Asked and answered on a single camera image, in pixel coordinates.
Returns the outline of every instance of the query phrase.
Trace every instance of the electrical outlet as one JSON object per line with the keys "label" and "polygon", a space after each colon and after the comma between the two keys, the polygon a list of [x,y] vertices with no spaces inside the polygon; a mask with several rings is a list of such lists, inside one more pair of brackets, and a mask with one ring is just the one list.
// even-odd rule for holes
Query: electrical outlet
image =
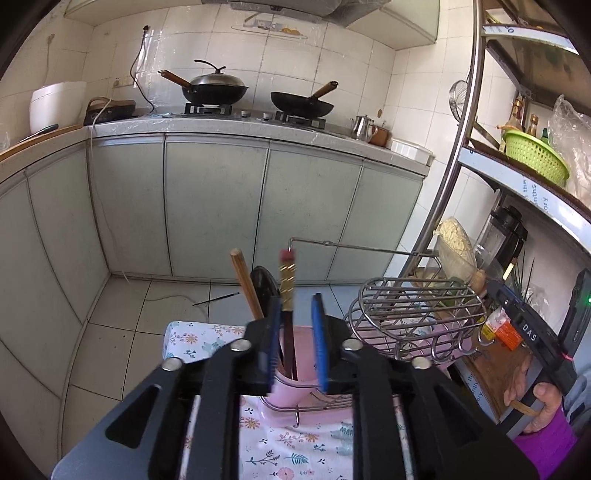
{"label": "electrical outlet", "polygon": [[134,80],[131,75],[125,75],[122,77],[116,77],[113,82],[113,88],[128,87],[134,84]]}

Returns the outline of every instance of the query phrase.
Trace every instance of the floral tablecloth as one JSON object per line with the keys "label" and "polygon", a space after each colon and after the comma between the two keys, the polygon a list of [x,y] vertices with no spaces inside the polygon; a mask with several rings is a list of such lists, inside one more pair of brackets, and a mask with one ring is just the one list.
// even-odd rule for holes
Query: floral tablecloth
{"label": "floral tablecloth", "polygon": [[[217,348],[240,338],[244,327],[197,322],[172,322],[164,337],[163,357],[185,363],[211,356]],[[199,408],[191,412],[180,480],[185,479],[192,433]],[[299,428],[266,426],[256,397],[243,396],[240,406],[239,472],[241,479],[273,477],[281,480],[351,480],[353,478],[352,412],[340,423],[318,423]]]}

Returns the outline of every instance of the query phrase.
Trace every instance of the wire strainer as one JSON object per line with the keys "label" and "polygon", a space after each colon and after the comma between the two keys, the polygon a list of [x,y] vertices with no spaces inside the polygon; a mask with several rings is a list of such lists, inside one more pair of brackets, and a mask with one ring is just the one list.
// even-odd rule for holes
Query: wire strainer
{"label": "wire strainer", "polygon": [[[458,80],[449,89],[449,108],[452,110],[452,115],[457,122],[462,117],[464,111],[464,103],[466,103],[466,92],[468,90],[468,83],[465,80]],[[487,132],[483,126],[478,122],[473,123],[474,128],[495,148],[499,148],[499,142]]]}

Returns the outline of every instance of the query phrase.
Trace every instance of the rolling pin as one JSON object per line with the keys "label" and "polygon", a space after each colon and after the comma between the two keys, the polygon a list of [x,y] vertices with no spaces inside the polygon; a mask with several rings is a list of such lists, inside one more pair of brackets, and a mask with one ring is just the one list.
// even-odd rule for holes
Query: rolling pin
{"label": "rolling pin", "polygon": [[[232,259],[232,265],[234,266],[238,281],[250,307],[252,317],[255,320],[262,319],[264,315],[262,314],[261,304],[256,296],[255,286],[252,284],[251,276],[248,273],[248,267],[246,266],[244,255],[242,255],[242,250],[239,248],[233,249],[230,252],[230,258]],[[280,374],[285,375],[285,369],[280,360],[277,362],[277,370],[279,370]]]}

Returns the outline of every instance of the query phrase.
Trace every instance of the metal shelf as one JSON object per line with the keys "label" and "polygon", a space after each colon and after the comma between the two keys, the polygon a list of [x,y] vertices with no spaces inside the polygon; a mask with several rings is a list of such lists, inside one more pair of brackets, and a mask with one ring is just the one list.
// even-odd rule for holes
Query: metal shelf
{"label": "metal shelf", "polygon": [[519,171],[510,159],[463,147],[458,162],[534,205],[591,256],[591,212],[580,201],[534,173]]}
{"label": "metal shelf", "polygon": [[482,32],[487,50],[523,95],[552,108],[563,93],[591,115],[591,73],[567,37],[519,25],[487,24]]}

